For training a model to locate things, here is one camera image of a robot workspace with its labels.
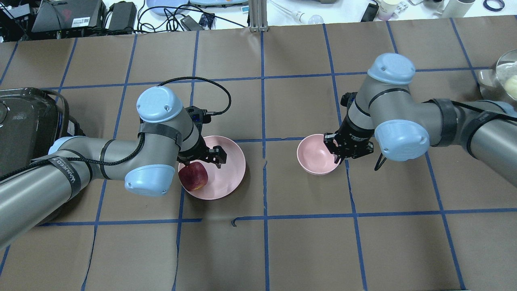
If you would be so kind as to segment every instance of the red apple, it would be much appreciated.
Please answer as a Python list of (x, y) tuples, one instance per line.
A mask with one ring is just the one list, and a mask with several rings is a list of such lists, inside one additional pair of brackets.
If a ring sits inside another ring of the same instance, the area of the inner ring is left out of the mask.
[(178, 177), (187, 191), (199, 190), (208, 182), (208, 173), (200, 162), (185, 166), (178, 172)]

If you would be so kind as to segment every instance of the black power supply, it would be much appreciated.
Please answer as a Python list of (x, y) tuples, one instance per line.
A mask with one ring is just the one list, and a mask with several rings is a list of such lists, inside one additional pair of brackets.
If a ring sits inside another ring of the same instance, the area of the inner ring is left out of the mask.
[(118, 2), (113, 4), (113, 14), (111, 15), (109, 29), (111, 31), (124, 30), (128, 27), (133, 29), (136, 17), (136, 6), (133, 2)]

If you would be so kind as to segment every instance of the pink plate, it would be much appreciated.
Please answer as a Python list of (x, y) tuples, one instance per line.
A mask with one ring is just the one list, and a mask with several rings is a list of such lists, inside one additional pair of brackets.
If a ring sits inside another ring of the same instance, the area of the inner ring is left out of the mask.
[(334, 155), (323, 143), (323, 135), (315, 134), (304, 138), (298, 145), (296, 156), (301, 167), (313, 175), (325, 175), (337, 168)]
[[(227, 154), (226, 164), (221, 165), (218, 169), (214, 164), (197, 161), (205, 166), (208, 173), (208, 182), (206, 185), (195, 191), (187, 191), (190, 195), (203, 199), (214, 200), (224, 197), (241, 183), (246, 171), (246, 159), (244, 154), (234, 141), (223, 136), (207, 136), (204, 138), (209, 148), (214, 146), (222, 146)], [(184, 167), (183, 164), (178, 165), (178, 172)]]

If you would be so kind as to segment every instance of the white label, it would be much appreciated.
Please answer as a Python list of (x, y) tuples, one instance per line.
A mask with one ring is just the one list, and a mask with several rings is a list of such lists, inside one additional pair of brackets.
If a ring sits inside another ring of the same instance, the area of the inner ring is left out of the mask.
[(90, 17), (74, 18), (72, 27), (88, 26), (90, 24)]
[(68, 121), (68, 129), (66, 130), (69, 135), (75, 135), (75, 124), (71, 121)]

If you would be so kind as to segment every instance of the blue tape roll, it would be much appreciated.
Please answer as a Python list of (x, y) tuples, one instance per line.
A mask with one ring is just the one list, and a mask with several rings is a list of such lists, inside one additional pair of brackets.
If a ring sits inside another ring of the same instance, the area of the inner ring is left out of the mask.
[(501, 7), (499, 7), (499, 8), (494, 8), (494, 7), (490, 6), (490, 5), (488, 5), (488, 1), (489, 1), (489, 0), (484, 0), (484, 2), (483, 2), (483, 6), (484, 6), (486, 9), (490, 10), (490, 11), (493, 11), (493, 12), (499, 12), (499, 11), (501, 11), (501, 10), (505, 7), (505, 2), (504, 2), (503, 0), (492, 0), (492, 1), (496, 1), (496, 2), (498, 2), (499, 4), (501, 4)]

